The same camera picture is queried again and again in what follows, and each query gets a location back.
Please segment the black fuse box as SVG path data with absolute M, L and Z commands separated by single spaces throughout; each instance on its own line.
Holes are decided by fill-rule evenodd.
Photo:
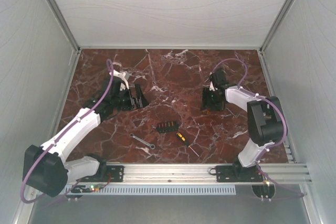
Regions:
M 166 121 L 157 124 L 156 130 L 162 133 L 175 132 L 179 129 L 179 124 L 177 121 Z

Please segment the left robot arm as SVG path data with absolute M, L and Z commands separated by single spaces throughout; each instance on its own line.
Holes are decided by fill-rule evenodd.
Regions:
M 110 76 L 102 89 L 84 104 L 60 132 L 41 146 L 31 145 L 25 151 L 21 193 L 26 186 L 30 186 L 55 197 L 69 182 L 82 178 L 102 181 L 107 177 L 107 162 L 96 154 L 88 154 L 74 161 L 67 159 L 75 147 L 102 122 L 118 116 L 120 112 L 149 105 L 139 84 L 135 85 L 136 95 L 132 95 L 128 72 L 114 71 Z

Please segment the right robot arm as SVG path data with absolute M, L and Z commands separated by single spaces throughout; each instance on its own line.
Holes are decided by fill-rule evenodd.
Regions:
M 210 85 L 203 88 L 201 110 L 223 111 L 225 105 L 233 104 L 247 112 L 249 140 L 238 154 L 232 166 L 218 168 L 218 176 L 223 175 L 233 182 L 262 181 L 257 175 L 256 164 L 273 146 L 287 136 L 287 123 L 277 97 L 263 97 L 243 87 L 230 84 L 222 68 L 209 76 Z

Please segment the yellow black screwdriver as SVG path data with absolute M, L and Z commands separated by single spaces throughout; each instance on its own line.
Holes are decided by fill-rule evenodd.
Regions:
M 189 141 L 180 133 L 180 132 L 177 132 L 176 133 L 176 137 L 186 146 L 186 147 L 189 147 L 190 146 L 190 143 Z

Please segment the silver combination wrench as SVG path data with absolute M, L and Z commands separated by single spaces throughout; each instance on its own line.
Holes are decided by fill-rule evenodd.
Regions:
M 141 138 L 135 136 L 133 133 L 130 134 L 130 137 L 132 137 L 132 138 L 134 138 L 135 140 L 139 141 L 140 143 L 142 143 L 142 144 L 148 146 L 148 147 L 149 147 L 150 149 L 152 149 L 152 150 L 155 149 L 155 145 L 154 145 L 154 144 L 151 144 L 151 143 L 146 142 L 145 140 L 143 140 L 143 139 L 141 139 Z

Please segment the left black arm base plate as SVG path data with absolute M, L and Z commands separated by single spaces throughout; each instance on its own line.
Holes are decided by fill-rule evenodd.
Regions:
M 108 165 L 105 173 L 102 176 L 94 175 L 87 176 L 81 179 L 81 182 L 86 183 L 120 183 L 123 182 L 124 166 L 122 165 Z

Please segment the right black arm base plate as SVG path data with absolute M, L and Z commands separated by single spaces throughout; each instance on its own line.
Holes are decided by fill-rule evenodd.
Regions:
M 253 166 L 244 168 L 240 166 L 215 166 L 216 181 L 221 183 L 261 183 L 264 178 L 258 169 Z

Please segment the aluminium front rail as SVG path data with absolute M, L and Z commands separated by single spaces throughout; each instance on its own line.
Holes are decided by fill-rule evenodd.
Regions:
M 137 163 L 105 163 L 96 164 L 93 161 L 88 163 L 80 162 L 60 165 L 38 165 L 30 179 L 40 182 L 48 189 L 71 184 L 78 179 L 87 176 L 102 176 L 108 165 L 124 166 L 123 182 L 131 184 L 148 185 L 212 185 L 221 183 L 216 181 L 215 166 L 229 166 L 231 164 L 137 164 Z M 303 184 L 311 183 L 311 176 L 305 164 L 261 164 L 261 174 L 264 178 L 261 183 L 227 183 L 237 185 L 261 185 L 269 176 L 280 184 Z

